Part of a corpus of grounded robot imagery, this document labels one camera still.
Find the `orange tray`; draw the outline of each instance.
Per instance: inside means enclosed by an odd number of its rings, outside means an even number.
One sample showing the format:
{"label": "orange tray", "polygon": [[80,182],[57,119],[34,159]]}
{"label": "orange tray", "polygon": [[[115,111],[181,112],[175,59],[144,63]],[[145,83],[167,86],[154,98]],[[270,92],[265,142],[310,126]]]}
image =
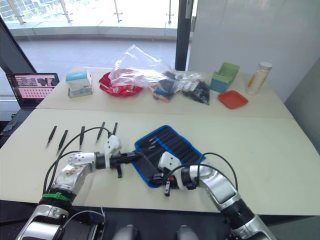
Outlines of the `orange tray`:
{"label": "orange tray", "polygon": [[235,90],[220,93],[218,99],[229,109],[236,109],[248,103],[248,99]]}

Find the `white bottle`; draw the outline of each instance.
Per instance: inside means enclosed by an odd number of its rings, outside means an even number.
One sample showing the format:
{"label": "white bottle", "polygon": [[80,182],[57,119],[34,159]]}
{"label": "white bottle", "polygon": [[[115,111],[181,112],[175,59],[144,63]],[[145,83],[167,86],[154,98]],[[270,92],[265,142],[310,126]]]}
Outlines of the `white bottle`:
{"label": "white bottle", "polygon": [[272,68],[272,64],[270,62],[262,61],[259,63],[259,66],[256,72],[252,75],[252,78],[246,88],[247,94],[250,94],[250,95],[257,94],[261,85],[266,80],[271,68]]}

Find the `blue tool roll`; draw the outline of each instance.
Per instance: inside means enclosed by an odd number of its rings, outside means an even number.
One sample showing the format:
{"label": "blue tool roll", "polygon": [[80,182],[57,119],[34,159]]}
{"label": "blue tool roll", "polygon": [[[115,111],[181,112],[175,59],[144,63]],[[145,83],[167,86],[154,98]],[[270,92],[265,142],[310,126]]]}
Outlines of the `blue tool roll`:
{"label": "blue tool roll", "polygon": [[155,174],[162,173],[158,169],[158,163],[164,152],[173,154],[181,161],[181,164],[198,163],[202,155],[189,141],[168,125],[163,125],[140,138],[134,146],[135,151],[141,152],[143,156],[132,164],[151,188],[159,187],[159,185],[150,183],[148,179]]}

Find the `teal container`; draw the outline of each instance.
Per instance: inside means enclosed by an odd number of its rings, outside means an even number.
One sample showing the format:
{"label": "teal container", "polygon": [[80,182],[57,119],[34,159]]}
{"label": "teal container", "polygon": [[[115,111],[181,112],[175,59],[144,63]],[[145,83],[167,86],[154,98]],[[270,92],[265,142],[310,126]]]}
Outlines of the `teal container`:
{"label": "teal container", "polygon": [[210,88],[213,91],[224,93],[235,80],[240,66],[224,62],[218,72],[214,72]]}

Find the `small box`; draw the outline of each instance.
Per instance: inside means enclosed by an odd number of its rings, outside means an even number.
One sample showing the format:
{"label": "small box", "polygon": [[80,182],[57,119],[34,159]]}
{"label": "small box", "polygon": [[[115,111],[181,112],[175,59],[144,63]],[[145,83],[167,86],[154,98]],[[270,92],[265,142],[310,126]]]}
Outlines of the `small box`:
{"label": "small box", "polygon": [[69,85],[70,98],[93,94],[91,75],[88,71],[70,72],[66,75],[65,81]]}
{"label": "small box", "polygon": [[213,91],[224,93],[233,83],[239,68],[238,65],[224,62],[219,72],[215,71],[213,73],[210,88]]}

